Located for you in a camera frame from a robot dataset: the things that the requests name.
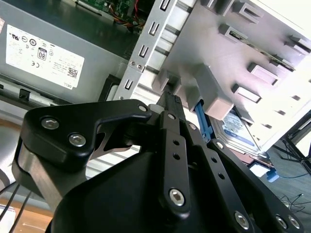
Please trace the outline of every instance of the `metal plate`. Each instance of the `metal plate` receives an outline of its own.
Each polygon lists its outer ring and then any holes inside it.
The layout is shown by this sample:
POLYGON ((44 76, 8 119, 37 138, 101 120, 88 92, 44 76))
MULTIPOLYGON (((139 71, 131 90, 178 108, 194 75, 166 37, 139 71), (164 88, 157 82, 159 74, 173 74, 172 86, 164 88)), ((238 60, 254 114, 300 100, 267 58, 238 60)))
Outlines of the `metal plate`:
POLYGON ((122 78, 138 35, 65 1, 0 0, 0 73, 73 103, 97 101, 109 74, 122 78), (7 25, 84 57, 77 88, 68 90, 5 62, 7 25))
MULTIPOLYGON (((311 103, 311 92, 308 90, 311 86, 306 74, 311 73, 311 59, 286 45, 292 35, 309 40, 252 2, 245 1, 263 15, 257 17, 257 24, 250 22, 234 12, 233 9, 239 2, 236 0, 227 14, 222 16, 213 8, 203 7, 201 1, 198 1, 162 68, 180 75, 187 82, 192 78, 190 70, 195 65, 209 65, 223 91, 238 108, 247 111, 253 118, 255 124, 251 127, 251 132, 260 139, 263 150, 266 150, 299 119, 300 114, 303 115, 310 108, 308 104, 311 103), (285 59, 296 71, 290 72, 277 67, 254 48, 225 37, 219 31, 223 24, 246 35, 247 41, 257 48, 285 59), (252 75, 247 70, 251 63, 276 74, 279 83, 272 86, 252 75), (260 96, 261 101, 256 104, 235 95, 232 87, 236 83, 260 96)), ((183 90, 178 94, 183 97, 183 90)))

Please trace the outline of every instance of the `wooden floor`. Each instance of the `wooden floor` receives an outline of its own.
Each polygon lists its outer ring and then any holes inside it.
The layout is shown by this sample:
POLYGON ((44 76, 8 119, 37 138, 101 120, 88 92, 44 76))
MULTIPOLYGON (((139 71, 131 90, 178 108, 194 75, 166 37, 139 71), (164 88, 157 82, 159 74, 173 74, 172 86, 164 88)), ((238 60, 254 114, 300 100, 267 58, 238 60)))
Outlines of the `wooden floor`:
MULTIPOLYGON (((283 147, 281 142, 278 142, 278 146, 283 147)), ((280 159, 279 155, 286 157, 286 155, 282 152, 279 152, 276 149, 270 149, 268 151, 271 161, 274 164, 278 174, 284 177, 294 177, 301 174, 307 173, 306 170, 299 164, 294 162, 288 162, 280 159)), ((266 180, 266 176, 262 177, 261 180, 267 185, 270 190, 277 195, 279 198, 282 198, 286 195, 290 201, 294 201, 295 198, 298 197, 299 194, 303 194, 294 204, 303 203, 311 201, 311 176, 307 175, 304 177, 300 177, 297 179, 283 179, 279 178, 273 183, 269 183, 266 180)), ((304 228, 307 233, 311 233, 311 203, 305 205, 305 209, 296 213, 295 215, 300 219, 300 221, 304 224, 304 228)))
MULTIPOLYGON (((0 204, 6 205, 8 200, 0 199, 0 204)), ((11 207, 15 210, 17 217, 22 203, 13 201, 11 207)), ((52 219, 53 213, 30 205, 26 205, 14 233, 44 233, 52 219)))

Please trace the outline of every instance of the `motherboard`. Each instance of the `motherboard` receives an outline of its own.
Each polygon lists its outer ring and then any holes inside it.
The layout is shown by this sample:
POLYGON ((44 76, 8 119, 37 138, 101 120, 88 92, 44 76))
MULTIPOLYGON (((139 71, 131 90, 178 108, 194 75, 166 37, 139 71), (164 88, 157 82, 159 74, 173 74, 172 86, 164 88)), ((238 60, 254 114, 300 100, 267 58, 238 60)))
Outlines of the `motherboard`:
POLYGON ((116 24, 136 32, 144 27, 154 3, 152 0, 79 0, 79 2, 95 8, 99 14, 111 15, 116 24))

